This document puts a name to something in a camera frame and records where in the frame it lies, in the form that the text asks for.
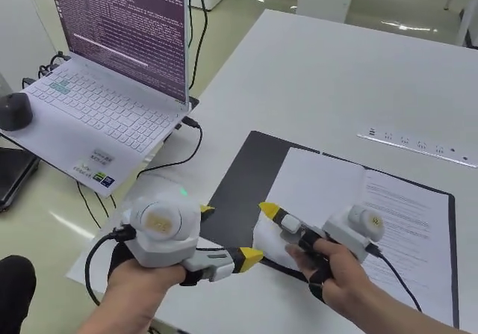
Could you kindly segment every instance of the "computer mouse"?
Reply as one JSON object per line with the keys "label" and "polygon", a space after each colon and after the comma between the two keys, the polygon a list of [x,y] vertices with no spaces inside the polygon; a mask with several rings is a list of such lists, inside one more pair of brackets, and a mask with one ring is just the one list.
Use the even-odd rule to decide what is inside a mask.
{"label": "computer mouse", "polygon": [[11,93],[0,96],[0,129],[18,131],[33,120],[30,100],[26,93]]}

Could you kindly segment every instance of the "floor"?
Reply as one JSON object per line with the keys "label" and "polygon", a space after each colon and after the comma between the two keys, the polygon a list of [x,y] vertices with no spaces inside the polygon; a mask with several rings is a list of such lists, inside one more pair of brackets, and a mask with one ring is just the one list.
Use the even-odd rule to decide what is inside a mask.
{"label": "floor", "polygon": [[[458,13],[467,0],[353,0],[347,23],[396,34],[452,43],[459,27]],[[36,0],[43,23],[55,47],[65,49],[52,0]],[[265,8],[294,11],[297,0],[224,0],[209,14],[210,25],[199,62],[192,94],[199,96],[234,51]],[[194,28],[202,28],[199,10],[193,11]],[[192,54],[198,42],[195,36]],[[116,193],[120,200],[134,181],[127,181]],[[105,220],[96,198],[89,191],[93,213]],[[64,213],[62,204],[72,210]],[[75,183],[43,165],[22,193],[17,205],[0,217],[0,258],[18,253],[30,258],[37,268],[37,293],[22,333],[73,333],[94,305],[84,288],[64,278],[81,248],[96,232],[83,207]]]}

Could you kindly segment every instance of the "white laptop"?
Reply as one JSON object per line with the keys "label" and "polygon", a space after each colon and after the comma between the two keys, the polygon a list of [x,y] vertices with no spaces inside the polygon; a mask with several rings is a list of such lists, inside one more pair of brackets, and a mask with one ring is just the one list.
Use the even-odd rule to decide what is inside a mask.
{"label": "white laptop", "polygon": [[187,2],[55,3],[72,59],[24,90],[32,124],[3,133],[108,196],[190,111]]}

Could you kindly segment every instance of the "black folder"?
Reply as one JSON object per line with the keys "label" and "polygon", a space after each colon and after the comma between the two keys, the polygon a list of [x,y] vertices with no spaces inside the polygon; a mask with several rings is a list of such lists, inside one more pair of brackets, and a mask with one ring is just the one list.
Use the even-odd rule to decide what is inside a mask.
{"label": "black folder", "polygon": [[[269,136],[268,134],[250,132],[239,153],[232,162],[231,167],[209,202],[209,205],[215,207],[216,211],[202,223],[201,237],[224,247],[251,247],[252,230],[254,229],[260,214],[258,204],[267,198],[279,169],[282,166],[282,162],[291,147],[346,161],[325,152],[316,149],[309,149],[308,147]],[[448,195],[453,326],[459,328],[455,197],[452,194],[416,182],[406,179],[401,180],[425,188],[429,191]],[[305,281],[304,276],[295,270],[282,267],[268,259],[264,259],[262,262],[283,273]]]}

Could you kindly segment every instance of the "yellow sticker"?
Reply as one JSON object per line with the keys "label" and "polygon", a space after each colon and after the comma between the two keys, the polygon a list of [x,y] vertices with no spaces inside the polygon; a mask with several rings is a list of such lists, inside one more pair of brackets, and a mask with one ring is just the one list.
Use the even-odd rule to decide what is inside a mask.
{"label": "yellow sticker", "polygon": [[375,226],[375,227],[382,227],[382,218],[377,217],[377,216],[372,216],[370,217],[370,222]]}
{"label": "yellow sticker", "polygon": [[146,218],[146,228],[152,231],[168,235],[171,232],[173,224],[167,218],[162,217],[159,213],[149,212]]}

